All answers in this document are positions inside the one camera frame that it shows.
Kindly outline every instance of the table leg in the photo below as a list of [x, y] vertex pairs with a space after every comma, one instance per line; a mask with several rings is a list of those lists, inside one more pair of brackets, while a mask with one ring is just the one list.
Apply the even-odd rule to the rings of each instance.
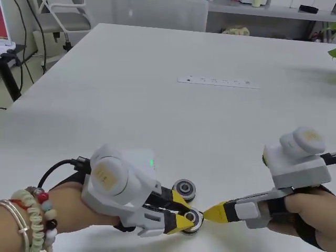
[[0, 58], [0, 75], [13, 101], [16, 101], [20, 96], [19, 87], [13, 77], [12, 71], [6, 60]]

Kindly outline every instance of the label sticker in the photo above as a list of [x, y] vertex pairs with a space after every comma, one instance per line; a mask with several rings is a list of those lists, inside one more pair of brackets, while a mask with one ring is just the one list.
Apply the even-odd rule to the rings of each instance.
[[103, 163], [98, 164], [93, 169], [92, 175], [97, 179], [97, 181], [106, 191], [110, 191], [117, 182], [115, 176]]

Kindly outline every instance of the white shelf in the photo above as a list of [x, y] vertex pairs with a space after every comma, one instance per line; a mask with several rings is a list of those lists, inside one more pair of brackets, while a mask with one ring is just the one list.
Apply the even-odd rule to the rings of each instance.
[[301, 12], [298, 9], [270, 6], [269, 3], [265, 6], [255, 8], [250, 4], [242, 4], [231, 0], [213, 0], [209, 1], [210, 12], [233, 13], [264, 17], [281, 17], [302, 20], [315, 20], [324, 22], [336, 22], [336, 14], [320, 10], [317, 14]]

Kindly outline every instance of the metal bearing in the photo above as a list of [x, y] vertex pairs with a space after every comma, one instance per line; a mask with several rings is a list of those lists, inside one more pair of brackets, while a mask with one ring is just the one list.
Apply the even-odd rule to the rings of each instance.
[[203, 214], [195, 208], [191, 208], [189, 212], [184, 214], [189, 221], [194, 223], [194, 226], [181, 231], [185, 235], [195, 235], [203, 224]]
[[190, 180], [176, 181], [173, 190], [177, 191], [187, 203], [191, 202], [196, 196], [196, 186]]

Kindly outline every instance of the white power strip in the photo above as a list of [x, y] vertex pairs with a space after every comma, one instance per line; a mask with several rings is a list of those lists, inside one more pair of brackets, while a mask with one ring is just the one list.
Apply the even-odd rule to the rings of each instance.
[[209, 85], [209, 86], [260, 89], [260, 87], [256, 85], [255, 83], [252, 83], [250, 81], [243, 81], [243, 80], [196, 77], [196, 76], [190, 75], [186, 77], [178, 77], [177, 81], [180, 83], [192, 83], [192, 84], [201, 84], [201, 85]]

